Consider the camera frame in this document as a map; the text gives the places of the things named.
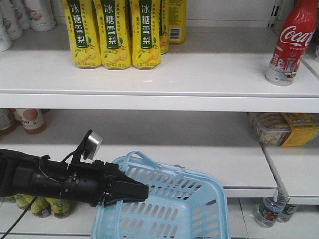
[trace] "coca-cola bottle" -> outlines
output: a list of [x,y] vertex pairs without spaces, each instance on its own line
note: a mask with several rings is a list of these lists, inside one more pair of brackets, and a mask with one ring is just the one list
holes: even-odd
[[266,79],[278,86],[290,85],[314,34],[318,0],[298,0],[278,37]]

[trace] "coca-cola logo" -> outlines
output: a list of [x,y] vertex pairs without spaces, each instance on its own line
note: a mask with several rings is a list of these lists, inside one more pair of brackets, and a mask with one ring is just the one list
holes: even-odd
[[302,46],[300,43],[305,43],[305,46],[310,44],[310,40],[314,32],[296,32],[296,26],[289,26],[280,34],[280,41],[286,44],[292,44],[294,46]]

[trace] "barcode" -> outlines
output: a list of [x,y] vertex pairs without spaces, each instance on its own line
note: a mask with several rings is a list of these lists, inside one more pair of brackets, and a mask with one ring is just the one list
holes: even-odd
[[180,40],[180,28],[171,28],[169,31],[169,39],[170,40]]

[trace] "black wire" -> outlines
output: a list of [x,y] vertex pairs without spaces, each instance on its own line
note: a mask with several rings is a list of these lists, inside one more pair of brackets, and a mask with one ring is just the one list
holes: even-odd
[[30,204],[26,207],[26,209],[24,209],[23,213],[20,215],[20,217],[18,217],[18,219],[12,224],[12,226],[8,229],[8,231],[6,231],[6,233],[0,238],[0,239],[4,239],[11,231],[12,229],[18,224],[18,222],[22,219],[22,217],[24,216],[24,214],[26,214],[26,212],[30,209],[30,207],[32,206],[32,204],[35,202],[35,200],[38,197],[35,196],[32,201],[30,202]]
[[82,150],[75,150],[71,153],[69,153],[68,155],[65,156],[65,158],[61,161],[61,162],[65,162],[69,157],[71,157],[72,155],[76,154],[76,153],[82,153]]

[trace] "light blue basket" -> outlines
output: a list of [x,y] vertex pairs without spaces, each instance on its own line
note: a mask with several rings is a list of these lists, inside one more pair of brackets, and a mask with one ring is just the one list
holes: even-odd
[[154,162],[139,151],[114,163],[147,184],[149,198],[99,206],[92,239],[230,239],[226,197],[215,178]]

